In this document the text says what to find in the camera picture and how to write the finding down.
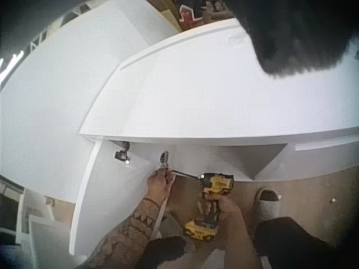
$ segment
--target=wooden floor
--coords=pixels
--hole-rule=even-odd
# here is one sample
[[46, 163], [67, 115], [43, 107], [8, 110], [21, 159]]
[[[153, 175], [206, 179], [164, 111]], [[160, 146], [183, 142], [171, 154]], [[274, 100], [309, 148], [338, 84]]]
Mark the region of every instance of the wooden floor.
[[[359, 167], [287, 182], [236, 182], [230, 197], [240, 206], [247, 226], [251, 225], [255, 194], [264, 187], [274, 188], [282, 195], [281, 216], [292, 217], [310, 234], [336, 245], [359, 204]], [[182, 226], [199, 214], [199, 193], [195, 180], [178, 177], [175, 181], [167, 211]]]

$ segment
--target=black pants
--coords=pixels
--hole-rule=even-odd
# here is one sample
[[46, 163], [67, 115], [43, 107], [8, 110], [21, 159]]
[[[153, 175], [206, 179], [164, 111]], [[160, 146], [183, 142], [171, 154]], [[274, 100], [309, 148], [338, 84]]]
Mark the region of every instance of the black pants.
[[311, 236], [290, 217], [261, 223], [254, 246], [259, 255], [268, 257], [272, 269], [339, 268], [335, 249]]

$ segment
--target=tattoo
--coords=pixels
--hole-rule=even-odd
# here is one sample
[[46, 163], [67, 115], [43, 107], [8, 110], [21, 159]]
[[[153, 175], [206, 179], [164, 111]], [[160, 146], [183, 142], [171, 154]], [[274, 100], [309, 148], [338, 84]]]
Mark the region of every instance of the tattoo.
[[77, 269], [134, 268], [152, 235], [159, 205], [144, 198], [135, 212], [103, 237]]

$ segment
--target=white furniture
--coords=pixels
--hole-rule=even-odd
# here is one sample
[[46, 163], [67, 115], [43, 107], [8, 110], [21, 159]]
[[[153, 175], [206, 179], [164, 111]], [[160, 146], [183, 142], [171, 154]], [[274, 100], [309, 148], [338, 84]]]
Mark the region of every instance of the white furniture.
[[81, 125], [117, 66], [177, 30], [145, 0], [111, 0], [60, 28], [0, 93], [0, 173], [76, 202], [94, 142]]
[[[76, 202], [71, 254], [128, 217], [164, 150], [171, 168], [236, 180], [359, 164], [351, 51], [329, 70], [270, 77], [236, 20], [175, 33], [144, 0], [111, 0], [41, 43], [0, 93], [0, 173]], [[131, 142], [129, 164], [110, 140]]]
[[87, 258], [69, 254], [70, 231], [61, 222], [30, 215], [30, 238], [34, 269], [73, 269]]
[[311, 142], [359, 133], [359, 61], [270, 77], [235, 19], [166, 39], [122, 62], [80, 133], [206, 145]]
[[20, 195], [19, 207], [16, 220], [16, 243], [28, 240], [29, 235], [29, 216], [34, 215], [47, 220], [54, 220], [51, 205], [46, 205], [46, 198], [37, 192], [24, 189]]

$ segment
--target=dark hair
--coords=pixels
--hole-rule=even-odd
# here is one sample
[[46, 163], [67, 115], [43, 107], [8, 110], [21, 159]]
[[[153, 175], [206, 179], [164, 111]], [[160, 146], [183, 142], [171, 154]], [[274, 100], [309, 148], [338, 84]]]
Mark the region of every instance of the dark hair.
[[357, 0], [225, 0], [271, 75], [335, 66], [359, 27]]

